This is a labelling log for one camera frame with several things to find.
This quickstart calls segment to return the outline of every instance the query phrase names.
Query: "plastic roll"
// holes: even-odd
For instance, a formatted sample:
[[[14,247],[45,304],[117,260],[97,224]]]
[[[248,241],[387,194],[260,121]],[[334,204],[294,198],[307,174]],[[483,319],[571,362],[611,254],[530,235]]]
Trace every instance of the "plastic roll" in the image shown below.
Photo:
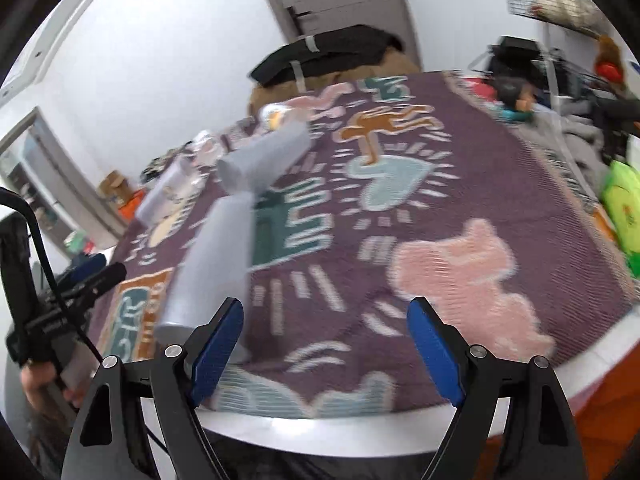
[[[136,209],[136,218],[147,228],[158,224],[180,207],[182,199],[191,192],[199,178],[200,174],[189,159],[177,155]]]
[[[249,191],[260,196],[311,147],[304,121],[286,121],[279,130],[265,134],[218,161],[220,185],[229,194]]]
[[[183,344],[191,332],[207,324],[228,297],[244,307],[244,326],[230,363],[244,362],[249,352],[244,332],[251,314],[249,268],[254,248],[255,195],[243,192],[222,197],[211,207],[207,221],[178,270],[164,311],[156,324],[156,340]]]

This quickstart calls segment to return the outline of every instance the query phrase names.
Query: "black cloth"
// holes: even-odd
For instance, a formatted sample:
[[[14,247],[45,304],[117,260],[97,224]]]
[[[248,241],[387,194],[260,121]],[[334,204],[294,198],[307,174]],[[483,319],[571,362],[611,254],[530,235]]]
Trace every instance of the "black cloth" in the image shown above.
[[[404,51],[397,36],[369,25],[353,25],[314,36],[318,52],[312,52],[304,39],[276,50],[249,74],[268,88],[295,80],[290,62],[298,61],[304,77],[351,70],[362,65],[380,64],[388,47]]]

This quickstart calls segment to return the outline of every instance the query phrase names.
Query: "wire basket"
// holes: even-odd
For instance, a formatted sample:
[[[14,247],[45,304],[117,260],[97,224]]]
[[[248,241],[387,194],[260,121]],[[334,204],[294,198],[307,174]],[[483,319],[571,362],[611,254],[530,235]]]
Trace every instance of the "wire basket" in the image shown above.
[[[607,20],[591,0],[507,0],[510,14],[575,30],[592,38],[606,31]]]

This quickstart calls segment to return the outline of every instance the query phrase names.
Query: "silver bolt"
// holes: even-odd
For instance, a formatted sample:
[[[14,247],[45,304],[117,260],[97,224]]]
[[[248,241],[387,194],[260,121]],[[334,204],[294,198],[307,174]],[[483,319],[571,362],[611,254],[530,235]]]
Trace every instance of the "silver bolt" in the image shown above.
[[[482,345],[473,345],[469,349],[469,353],[473,357],[477,357],[478,359],[482,359],[483,357],[486,357],[486,348],[484,346],[482,346]]]
[[[118,358],[115,355],[107,355],[102,360],[102,366],[105,368],[113,368],[118,363]]]
[[[167,357],[178,357],[182,353],[182,347],[180,345],[171,345],[166,348],[164,355]]]
[[[542,355],[536,355],[533,358],[533,364],[535,364],[538,368],[548,368],[549,361],[546,357],[542,357]]]

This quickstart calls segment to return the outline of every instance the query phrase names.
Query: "cardboard box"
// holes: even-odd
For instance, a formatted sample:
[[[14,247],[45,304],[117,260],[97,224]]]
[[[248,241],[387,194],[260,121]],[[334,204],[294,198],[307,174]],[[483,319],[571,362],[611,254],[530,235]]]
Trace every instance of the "cardboard box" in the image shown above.
[[[117,170],[110,174],[98,186],[100,193],[117,207],[122,207],[133,198],[133,191],[127,179]]]

